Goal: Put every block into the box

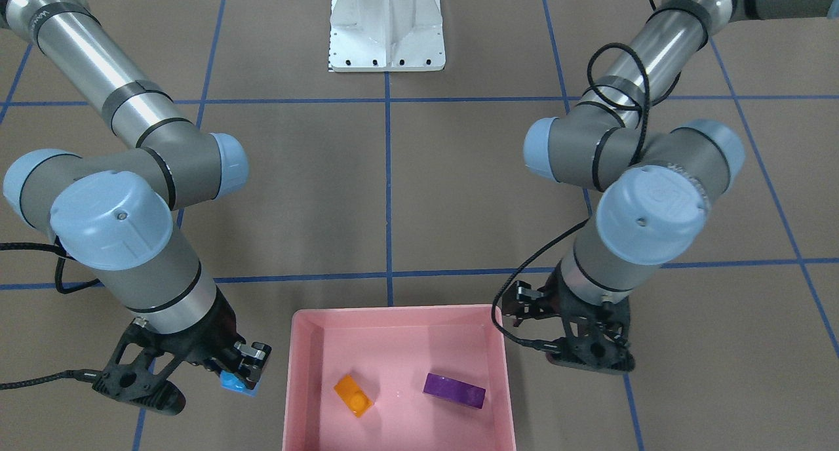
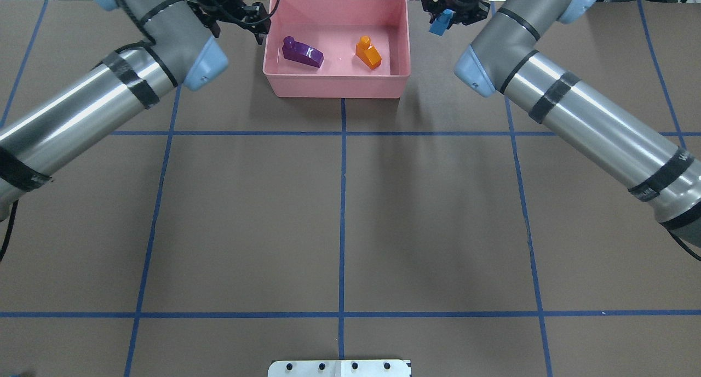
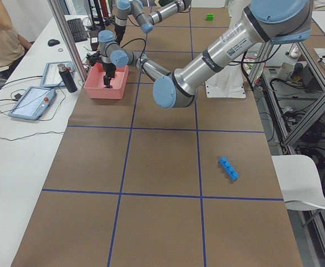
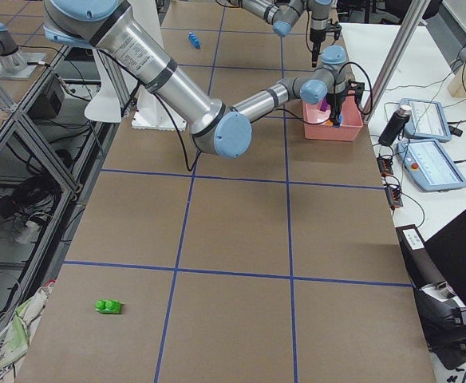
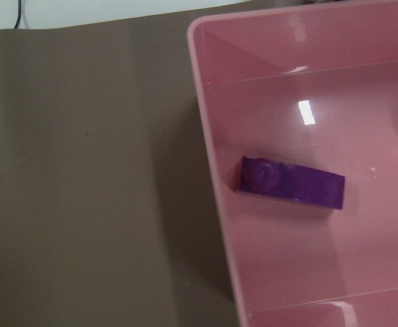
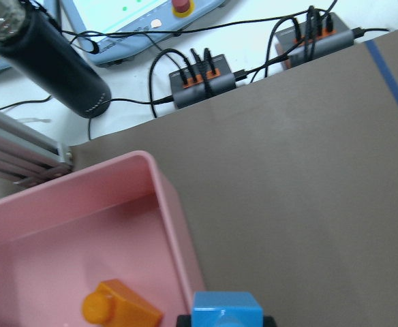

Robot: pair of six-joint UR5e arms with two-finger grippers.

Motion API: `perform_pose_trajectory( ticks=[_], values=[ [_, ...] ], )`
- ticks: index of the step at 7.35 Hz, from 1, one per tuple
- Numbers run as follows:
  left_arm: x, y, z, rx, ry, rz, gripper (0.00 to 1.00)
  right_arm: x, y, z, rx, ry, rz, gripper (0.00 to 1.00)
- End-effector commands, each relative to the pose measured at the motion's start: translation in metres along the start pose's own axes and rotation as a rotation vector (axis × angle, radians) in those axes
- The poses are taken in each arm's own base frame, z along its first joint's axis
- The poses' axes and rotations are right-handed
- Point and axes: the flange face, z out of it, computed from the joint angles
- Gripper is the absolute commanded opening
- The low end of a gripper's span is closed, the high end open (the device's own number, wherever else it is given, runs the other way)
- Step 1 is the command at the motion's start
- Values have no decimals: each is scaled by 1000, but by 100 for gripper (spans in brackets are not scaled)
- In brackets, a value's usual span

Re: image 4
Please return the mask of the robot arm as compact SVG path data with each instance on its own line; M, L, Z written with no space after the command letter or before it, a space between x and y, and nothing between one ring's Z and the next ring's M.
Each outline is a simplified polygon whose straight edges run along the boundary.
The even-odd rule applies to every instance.
M364 85L345 73L346 52L339 45L323 50L308 76L283 78L274 85L226 105L209 97L142 26L129 1L46 1L45 35L61 44L84 46L108 54L151 94L183 117L195 146L227 158L250 146L252 123L289 101L316 105L326 101L329 119L340 124L347 97L361 101Z
M322 52L322 43L327 34L334 35L334 41L340 38L342 27L339 22L333 22L330 18L332 1L319 0L291 0L291 1L255 1L255 0L232 0L217 4L223 7L244 9L256 17L262 19L266 24L272 26L272 30L281 38L290 33L300 17L306 13L308 16L306 43L311 53L311 66L316 68L318 59Z

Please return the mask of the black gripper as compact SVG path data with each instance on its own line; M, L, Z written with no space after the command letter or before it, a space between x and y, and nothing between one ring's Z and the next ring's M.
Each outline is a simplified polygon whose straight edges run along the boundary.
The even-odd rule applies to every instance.
M359 109L361 99L365 91L365 83L355 80L345 80L336 84L330 93L326 94L326 102L330 107L330 120L339 120L342 113L342 105L347 98L351 98Z
M339 23L313 23L310 27L309 39L313 43L311 50L311 66L316 67L321 45L326 40L327 34L334 35L334 43L340 38L341 26Z

